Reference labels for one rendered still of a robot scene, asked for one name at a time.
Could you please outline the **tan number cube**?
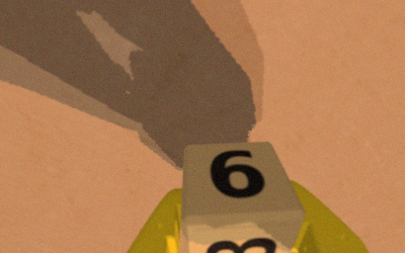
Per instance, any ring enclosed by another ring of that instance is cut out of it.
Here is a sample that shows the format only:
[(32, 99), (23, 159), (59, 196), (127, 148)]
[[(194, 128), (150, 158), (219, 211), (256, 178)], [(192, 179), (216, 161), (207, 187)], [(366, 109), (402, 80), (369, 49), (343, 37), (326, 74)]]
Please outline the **tan number cube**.
[(184, 148), (185, 253), (291, 253), (305, 215), (268, 141)]

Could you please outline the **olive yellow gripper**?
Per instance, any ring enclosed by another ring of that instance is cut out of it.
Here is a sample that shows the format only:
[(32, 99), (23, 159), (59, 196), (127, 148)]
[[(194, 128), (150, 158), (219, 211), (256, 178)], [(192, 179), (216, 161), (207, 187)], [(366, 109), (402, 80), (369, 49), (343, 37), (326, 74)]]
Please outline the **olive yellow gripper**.
[[(363, 241), (313, 194), (290, 180), (305, 212), (291, 252), (369, 253)], [(182, 188), (161, 200), (126, 253), (179, 253)]]

